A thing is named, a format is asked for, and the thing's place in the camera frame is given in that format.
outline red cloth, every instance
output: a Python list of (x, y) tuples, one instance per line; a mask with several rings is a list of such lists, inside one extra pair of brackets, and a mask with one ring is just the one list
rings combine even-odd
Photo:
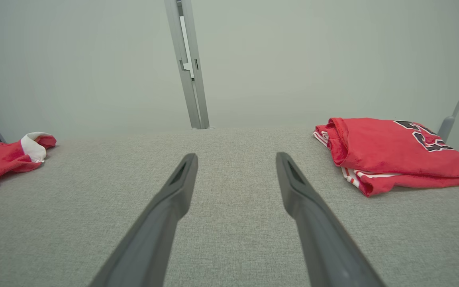
[(459, 152), (415, 122), (330, 118), (313, 136), (330, 149), (346, 180), (367, 197), (396, 185), (459, 185)]
[(56, 139), (47, 133), (29, 133), (18, 142), (0, 142), (0, 176), (8, 171), (25, 173), (39, 167), (46, 157), (45, 149), (54, 147)]

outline red garment with white trim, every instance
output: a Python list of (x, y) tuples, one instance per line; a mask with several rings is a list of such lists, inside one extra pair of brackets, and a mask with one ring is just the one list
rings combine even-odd
[(8, 171), (25, 173), (40, 167), (49, 147), (56, 145), (56, 139), (48, 133), (29, 133), (18, 142), (0, 142), (0, 176)]
[(367, 197), (394, 186), (459, 185), (459, 152), (415, 122), (330, 118), (313, 136), (330, 149), (346, 180)]

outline folded clothing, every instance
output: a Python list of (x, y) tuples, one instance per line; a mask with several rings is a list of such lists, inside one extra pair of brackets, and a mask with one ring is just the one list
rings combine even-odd
[(330, 149), (343, 177), (365, 196), (394, 186), (459, 185), (459, 152), (415, 122), (330, 118), (313, 136)]
[(0, 176), (8, 171), (25, 173), (39, 167), (56, 139), (48, 133), (29, 133), (18, 142), (0, 142)]

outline gray fabric surface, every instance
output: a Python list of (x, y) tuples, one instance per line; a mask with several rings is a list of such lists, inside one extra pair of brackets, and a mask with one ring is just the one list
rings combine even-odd
[(59, 142), (0, 182), (0, 286), (86, 286), (182, 156), (199, 170), (166, 286), (309, 285), (275, 153), (288, 152), (390, 287), (459, 286), (459, 187), (366, 198), (311, 128)]

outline folded red shirt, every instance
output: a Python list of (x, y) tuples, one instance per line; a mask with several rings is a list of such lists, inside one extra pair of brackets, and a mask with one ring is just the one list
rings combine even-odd
[(335, 165), (365, 196), (394, 186), (422, 189), (459, 185), (459, 152), (415, 122), (330, 118), (313, 133)]
[(18, 142), (0, 142), (0, 176), (8, 171), (24, 173), (40, 167), (49, 147), (56, 145), (56, 139), (48, 133), (29, 133)]

